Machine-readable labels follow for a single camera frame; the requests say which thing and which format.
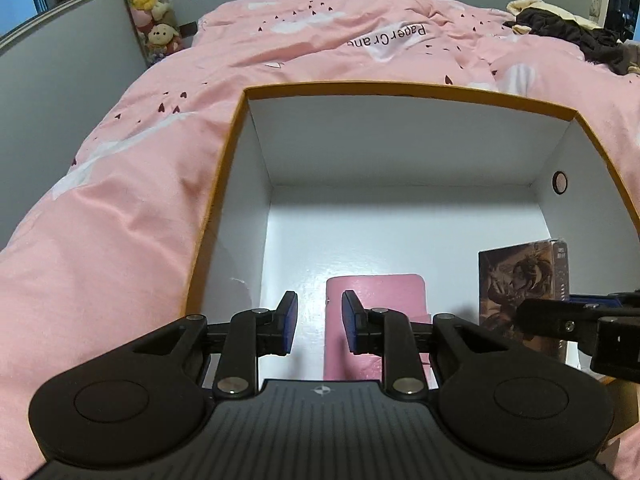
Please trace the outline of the anime art card box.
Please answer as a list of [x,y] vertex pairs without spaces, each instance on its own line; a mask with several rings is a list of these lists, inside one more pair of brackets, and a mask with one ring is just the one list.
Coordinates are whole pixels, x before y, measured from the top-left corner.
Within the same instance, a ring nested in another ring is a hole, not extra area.
[[564,240],[549,238],[480,252],[478,290],[480,326],[560,362],[566,360],[565,341],[527,335],[514,324],[516,309],[525,299],[567,300],[570,279]]

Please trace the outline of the pink bed quilt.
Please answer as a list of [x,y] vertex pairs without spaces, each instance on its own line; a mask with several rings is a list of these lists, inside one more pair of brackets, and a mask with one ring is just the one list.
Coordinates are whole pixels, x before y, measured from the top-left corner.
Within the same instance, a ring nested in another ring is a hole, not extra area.
[[1,254],[1,474],[43,462],[27,420],[47,379],[176,318],[247,88],[426,82],[577,110],[639,193],[639,79],[456,0],[236,0],[135,81]]

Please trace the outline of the dark clothes pile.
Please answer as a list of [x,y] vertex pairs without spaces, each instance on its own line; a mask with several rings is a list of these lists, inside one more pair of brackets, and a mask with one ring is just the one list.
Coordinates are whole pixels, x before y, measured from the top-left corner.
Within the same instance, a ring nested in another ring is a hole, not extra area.
[[638,41],[623,40],[615,30],[544,0],[513,0],[506,10],[513,18],[504,26],[516,34],[549,37],[574,44],[587,62],[606,65],[616,75],[639,73]]

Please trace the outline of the orange cardboard box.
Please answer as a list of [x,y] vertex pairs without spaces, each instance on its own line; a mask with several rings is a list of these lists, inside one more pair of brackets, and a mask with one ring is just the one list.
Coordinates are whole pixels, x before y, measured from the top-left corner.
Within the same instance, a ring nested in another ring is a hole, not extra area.
[[562,238],[578,294],[639,285],[639,207],[574,108],[483,90],[331,82],[246,89],[210,188],[184,308],[225,321],[299,298],[290,358],[318,379],[326,282],[416,274],[427,309],[475,320],[478,254]]

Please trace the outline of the plush toys hanging stack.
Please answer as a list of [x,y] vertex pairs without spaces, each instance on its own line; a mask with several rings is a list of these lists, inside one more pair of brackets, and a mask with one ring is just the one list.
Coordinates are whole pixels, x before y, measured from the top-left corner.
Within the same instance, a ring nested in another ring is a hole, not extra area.
[[154,65],[182,49],[170,0],[127,0],[127,6],[146,64]]

